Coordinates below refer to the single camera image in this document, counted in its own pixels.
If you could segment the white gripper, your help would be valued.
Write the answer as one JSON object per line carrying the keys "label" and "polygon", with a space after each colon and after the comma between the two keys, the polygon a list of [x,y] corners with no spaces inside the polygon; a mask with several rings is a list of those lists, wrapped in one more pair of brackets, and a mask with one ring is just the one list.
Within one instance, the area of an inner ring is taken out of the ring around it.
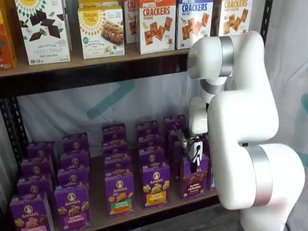
{"label": "white gripper", "polygon": [[187,160],[190,162],[191,173],[197,172],[203,155],[203,141],[200,138],[191,138],[187,146]]}

